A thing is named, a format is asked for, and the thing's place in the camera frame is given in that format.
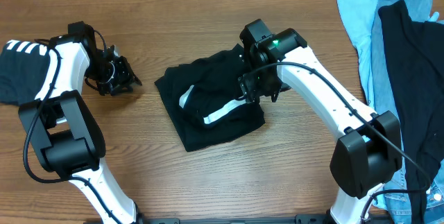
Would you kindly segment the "black shorts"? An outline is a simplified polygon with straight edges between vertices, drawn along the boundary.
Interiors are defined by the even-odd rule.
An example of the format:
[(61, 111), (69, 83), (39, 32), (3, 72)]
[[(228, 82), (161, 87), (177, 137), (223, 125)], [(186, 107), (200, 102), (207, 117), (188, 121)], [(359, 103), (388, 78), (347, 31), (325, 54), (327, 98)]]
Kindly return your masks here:
[(238, 78), (247, 72), (236, 45), (208, 58), (169, 67), (155, 81), (187, 152), (223, 144), (265, 124), (258, 103), (247, 103)]

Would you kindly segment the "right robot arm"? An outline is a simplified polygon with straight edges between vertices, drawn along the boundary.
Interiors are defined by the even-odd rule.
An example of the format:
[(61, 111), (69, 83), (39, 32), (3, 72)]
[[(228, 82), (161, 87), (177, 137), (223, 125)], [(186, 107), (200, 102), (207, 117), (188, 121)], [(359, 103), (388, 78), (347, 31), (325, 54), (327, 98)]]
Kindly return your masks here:
[(257, 103), (261, 96), (276, 101), (280, 92), (293, 89), (336, 140), (330, 171), (339, 192), (325, 222), (367, 223), (375, 194), (402, 166), (398, 119), (356, 99), (292, 28), (273, 34), (257, 20), (239, 37), (249, 68), (239, 77), (247, 103)]

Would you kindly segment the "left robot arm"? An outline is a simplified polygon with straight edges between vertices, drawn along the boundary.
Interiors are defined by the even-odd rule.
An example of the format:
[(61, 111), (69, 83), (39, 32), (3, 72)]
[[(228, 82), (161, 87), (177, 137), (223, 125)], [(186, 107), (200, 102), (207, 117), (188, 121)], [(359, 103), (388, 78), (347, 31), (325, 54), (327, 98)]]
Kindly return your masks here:
[(82, 96), (91, 61), (104, 59), (88, 37), (63, 35), (38, 40), (49, 70), (35, 100), (19, 108), (26, 131), (25, 171), (42, 184), (70, 182), (103, 223), (143, 223), (137, 204), (118, 185), (105, 160), (105, 140)]

